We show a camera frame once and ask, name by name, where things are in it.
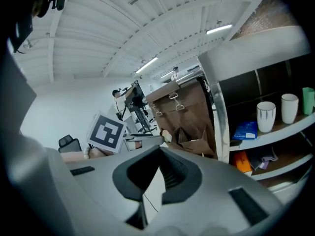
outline blue package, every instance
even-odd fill
[[[257,138],[257,121],[245,121],[240,123],[232,140],[254,140]]]

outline green cup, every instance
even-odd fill
[[[303,113],[310,115],[315,107],[315,90],[313,88],[303,88]]]

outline white shelf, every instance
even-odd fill
[[[303,164],[305,164],[306,162],[308,162],[309,160],[311,160],[313,157],[312,154],[308,154],[306,156],[304,156],[303,158],[301,158],[300,160],[291,163],[287,166],[284,166],[280,169],[274,170],[274,171],[270,171],[270,172],[266,172],[266,173],[262,173],[259,175],[252,175],[251,178],[255,179],[255,180],[262,180],[262,179],[266,179],[266,178],[270,178],[270,177],[275,177],[275,176],[279,176],[283,173],[289,172]]]
[[[243,140],[243,142],[239,146],[230,147],[230,151],[245,150],[280,141],[289,136],[299,133],[313,123],[315,123],[315,113],[280,130],[258,136],[256,140]]]

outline cable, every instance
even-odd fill
[[[143,193],[143,195],[146,197],[146,199],[150,202],[150,204],[152,205],[152,207],[154,208],[154,210],[156,210],[158,212],[158,210],[153,206],[153,204],[151,203],[151,201],[147,198],[146,194]]]

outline black chair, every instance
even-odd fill
[[[73,139],[70,135],[66,135],[59,140],[60,153],[66,153],[71,151],[82,151],[80,142],[78,139]]]

